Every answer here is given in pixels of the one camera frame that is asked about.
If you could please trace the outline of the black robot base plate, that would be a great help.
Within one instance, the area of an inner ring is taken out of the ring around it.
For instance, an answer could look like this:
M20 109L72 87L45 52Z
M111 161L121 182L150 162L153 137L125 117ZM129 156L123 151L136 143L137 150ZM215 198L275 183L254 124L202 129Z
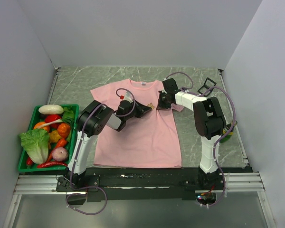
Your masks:
M88 168L83 174L67 170L57 180L57 192L79 193L87 202L102 200L195 200L196 193L222 190L219 171L205 174L199 168L137 169Z

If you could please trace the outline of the pink t-shirt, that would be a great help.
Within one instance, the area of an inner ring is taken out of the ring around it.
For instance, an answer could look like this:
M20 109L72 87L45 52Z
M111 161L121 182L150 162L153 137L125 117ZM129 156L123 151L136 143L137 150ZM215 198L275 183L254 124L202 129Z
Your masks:
M117 81L91 90L93 98L116 110L119 96L128 89L143 105L157 105L161 81ZM176 168L182 166L181 148L171 109L152 109L141 118L131 118L117 132L106 126L98 135L94 157L95 166L133 168Z

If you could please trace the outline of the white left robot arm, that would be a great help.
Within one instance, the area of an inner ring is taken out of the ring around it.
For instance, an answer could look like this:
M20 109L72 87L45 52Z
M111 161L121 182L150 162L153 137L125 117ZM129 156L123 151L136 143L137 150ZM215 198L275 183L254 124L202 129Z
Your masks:
M135 100L122 100L115 111L99 101L93 101L87 106L76 120L76 145L64 175L67 185L74 191L84 187L88 147L105 126L120 132L126 126L127 120L141 118L151 110L151 107Z

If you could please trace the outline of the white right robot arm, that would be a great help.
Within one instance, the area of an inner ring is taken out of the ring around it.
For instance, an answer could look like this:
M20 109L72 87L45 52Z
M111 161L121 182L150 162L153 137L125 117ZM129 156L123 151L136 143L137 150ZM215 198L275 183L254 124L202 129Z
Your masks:
M201 136L201 161L197 177L203 189L209 189L219 178L219 141L226 126L219 100L181 91L173 78L165 79L159 91L158 110L167 110L172 104L181 105L194 113L195 128Z

